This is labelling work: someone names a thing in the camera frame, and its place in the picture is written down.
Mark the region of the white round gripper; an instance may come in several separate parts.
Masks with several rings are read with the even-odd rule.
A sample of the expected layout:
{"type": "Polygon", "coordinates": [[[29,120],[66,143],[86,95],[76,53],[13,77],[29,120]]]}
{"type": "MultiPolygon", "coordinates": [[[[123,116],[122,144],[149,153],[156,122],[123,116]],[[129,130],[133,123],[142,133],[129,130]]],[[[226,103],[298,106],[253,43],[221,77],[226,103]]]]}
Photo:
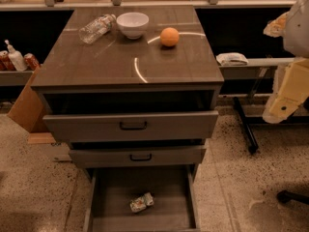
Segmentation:
{"type": "MultiPolygon", "coordinates": [[[[283,13],[264,29],[267,36],[283,37],[287,21],[283,13]]],[[[263,112],[263,120],[279,124],[292,115],[309,97],[309,59],[296,59],[288,67],[279,65],[274,73],[272,94],[263,112]]]]}

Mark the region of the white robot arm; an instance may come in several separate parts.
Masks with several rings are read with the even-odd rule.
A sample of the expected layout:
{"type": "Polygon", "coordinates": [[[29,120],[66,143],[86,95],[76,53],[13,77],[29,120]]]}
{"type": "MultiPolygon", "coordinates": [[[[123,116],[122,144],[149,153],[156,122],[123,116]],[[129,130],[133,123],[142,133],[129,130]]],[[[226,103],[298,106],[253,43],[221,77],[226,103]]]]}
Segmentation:
{"type": "Polygon", "coordinates": [[[277,124],[287,120],[309,98],[309,0],[297,0],[290,10],[269,23],[264,34],[282,37],[284,49],[295,58],[279,66],[263,119],[277,124]]]}

